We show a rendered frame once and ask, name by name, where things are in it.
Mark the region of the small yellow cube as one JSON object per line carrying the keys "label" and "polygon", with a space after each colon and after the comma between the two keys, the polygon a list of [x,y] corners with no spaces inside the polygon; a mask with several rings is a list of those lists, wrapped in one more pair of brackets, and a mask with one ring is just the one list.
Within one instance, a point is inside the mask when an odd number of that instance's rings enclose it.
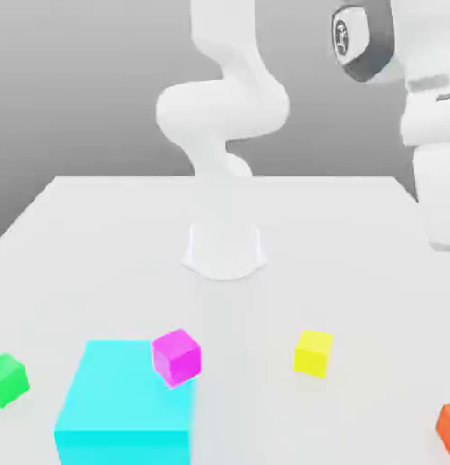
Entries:
{"label": "small yellow cube", "polygon": [[294,370],[323,379],[333,342],[332,334],[304,329],[295,346]]}

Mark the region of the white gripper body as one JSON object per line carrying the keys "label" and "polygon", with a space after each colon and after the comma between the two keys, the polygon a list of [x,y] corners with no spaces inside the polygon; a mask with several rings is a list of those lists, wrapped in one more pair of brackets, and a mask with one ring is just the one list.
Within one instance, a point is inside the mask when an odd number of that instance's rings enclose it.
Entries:
{"label": "white gripper body", "polygon": [[416,148],[413,169],[428,240],[450,252],[450,142]]}

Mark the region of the small green cube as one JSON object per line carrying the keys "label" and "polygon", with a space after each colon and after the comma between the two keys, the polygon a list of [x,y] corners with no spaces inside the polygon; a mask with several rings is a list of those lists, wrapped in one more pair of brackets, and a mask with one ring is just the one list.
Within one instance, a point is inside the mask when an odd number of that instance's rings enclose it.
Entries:
{"label": "small green cube", "polygon": [[0,355],[0,408],[5,407],[30,389],[23,363],[8,353]]}

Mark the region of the small orange cube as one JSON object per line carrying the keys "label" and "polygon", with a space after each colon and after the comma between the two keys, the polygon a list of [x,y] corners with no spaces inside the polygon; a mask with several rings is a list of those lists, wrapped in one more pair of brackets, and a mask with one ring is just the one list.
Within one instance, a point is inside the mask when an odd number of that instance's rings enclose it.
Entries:
{"label": "small orange cube", "polygon": [[450,456],[450,404],[442,406],[435,430]]}

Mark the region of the small magenta cube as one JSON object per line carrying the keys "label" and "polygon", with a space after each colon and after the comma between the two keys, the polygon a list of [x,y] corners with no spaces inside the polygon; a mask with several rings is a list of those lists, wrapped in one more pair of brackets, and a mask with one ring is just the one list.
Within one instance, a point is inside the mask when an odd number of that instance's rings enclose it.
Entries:
{"label": "small magenta cube", "polygon": [[154,339],[151,346],[154,368],[170,388],[201,373],[201,346],[184,329]]}

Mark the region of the large cyan box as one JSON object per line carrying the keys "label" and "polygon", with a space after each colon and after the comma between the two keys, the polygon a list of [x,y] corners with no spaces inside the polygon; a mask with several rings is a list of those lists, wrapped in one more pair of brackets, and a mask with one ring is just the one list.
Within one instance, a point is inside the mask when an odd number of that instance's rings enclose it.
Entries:
{"label": "large cyan box", "polygon": [[163,381],[150,341],[89,341],[54,428],[60,465],[192,465],[195,394]]}

